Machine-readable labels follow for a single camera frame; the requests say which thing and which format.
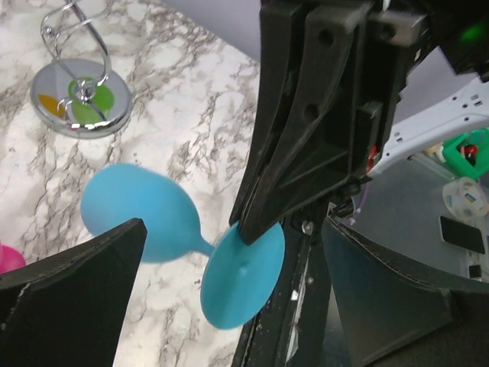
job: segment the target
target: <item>pink object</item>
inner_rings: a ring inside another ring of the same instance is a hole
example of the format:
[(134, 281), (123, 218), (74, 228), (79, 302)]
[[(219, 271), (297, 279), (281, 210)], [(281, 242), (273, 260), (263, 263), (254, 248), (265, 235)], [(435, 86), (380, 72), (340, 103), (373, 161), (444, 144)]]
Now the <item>pink object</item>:
[(0, 243), (0, 274), (25, 266), (25, 259), (16, 249)]

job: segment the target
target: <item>blue silicone wine glass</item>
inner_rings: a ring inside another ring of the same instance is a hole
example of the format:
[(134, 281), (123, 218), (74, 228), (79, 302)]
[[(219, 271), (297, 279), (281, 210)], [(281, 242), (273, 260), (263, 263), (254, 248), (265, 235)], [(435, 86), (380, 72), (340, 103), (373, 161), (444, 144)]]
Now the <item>blue silicone wine glass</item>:
[(214, 248), (202, 237), (199, 214), (183, 188), (133, 164), (98, 172), (83, 193), (81, 213), (93, 235), (132, 218), (143, 219), (145, 262), (172, 261), (189, 252), (209, 256), (200, 302), (206, 319), (218, 329), (235, 328), (258, 313), (282, 268), (285, 239), (279, 223), (249, 246), (235, 223)]

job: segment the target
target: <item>chrome wire holder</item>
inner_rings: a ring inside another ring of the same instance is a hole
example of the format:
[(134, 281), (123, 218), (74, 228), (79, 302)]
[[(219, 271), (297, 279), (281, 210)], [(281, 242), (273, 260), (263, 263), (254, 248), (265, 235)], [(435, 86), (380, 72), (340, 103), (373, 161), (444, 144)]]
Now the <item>chrome wire holder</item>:
[[(112, 70), (108, 49), (93, 26), (106, 16), (111, 0), (99, 13), (87, 17), (79, 7), (83, 0), (66, 4), (47, 14), (40, 35), (53, 63), (41, 69), (31, 86), (31, 101), (36, 113), (48, 127), (74, 138), (101, 138), (122, 128), (129, 120), (131, 93), (125, 81)], [(50, 25), (52, 18), (71, 11), (78, 22), (67, 26)], [(103, 64), (86, 59), (63, 59), (63, 39), (85, 29), (97, 44)]]

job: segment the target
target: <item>marble countertop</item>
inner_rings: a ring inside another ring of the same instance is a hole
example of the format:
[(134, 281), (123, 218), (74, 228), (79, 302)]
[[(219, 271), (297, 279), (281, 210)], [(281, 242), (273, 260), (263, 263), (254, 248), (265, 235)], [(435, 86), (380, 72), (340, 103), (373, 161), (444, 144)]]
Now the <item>marble countertop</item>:
[[(202, 233), (226, 229), (246, 164), (259, 68), (160, 0), (118, 0), (96, 27), (113, 69), (134, 93), (121, 132), (78, 141), (47, 130), (35, 115), (29, 84), (50, 62), (40, 22), (62, 0), (0, 2), (0, 239), (28, 263), (86, 241), (79, 199), (90, 177), (124, 161), (165, 174), (196, 203)], [(97, 0), (83, 8), (95, 12)], [(98, 60), (86, 35), (66, 56)], [(206, 258), (142, 264), (121, 333), (116, 367), (227, 366), (240, 330), (219, 331), (200, 309)]]

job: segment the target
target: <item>screw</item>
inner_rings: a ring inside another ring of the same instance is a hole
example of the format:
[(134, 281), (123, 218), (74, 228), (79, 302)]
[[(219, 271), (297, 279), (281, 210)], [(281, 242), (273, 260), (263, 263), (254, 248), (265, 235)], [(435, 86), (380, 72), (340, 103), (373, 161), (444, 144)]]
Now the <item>screw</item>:
[(43, 32), (49, 38), (54, 38), (54, 36), (56, 36), (56, 31), (54, 30), (54, 28), (52, 28), (52, 27), (50, 27), (48, 25), (46, 27), (44, 27)]
[(73, 91), (80, 101), (90, 102), (95, 96), (95, 87), (93, 81), (80, 78), (76, 81)]
[(313, 222), (308, 222), (304, 221), (302, 225), (302, 230), (305, 235), (312, 235), (313, 230), (314, 230), (314, 223)]

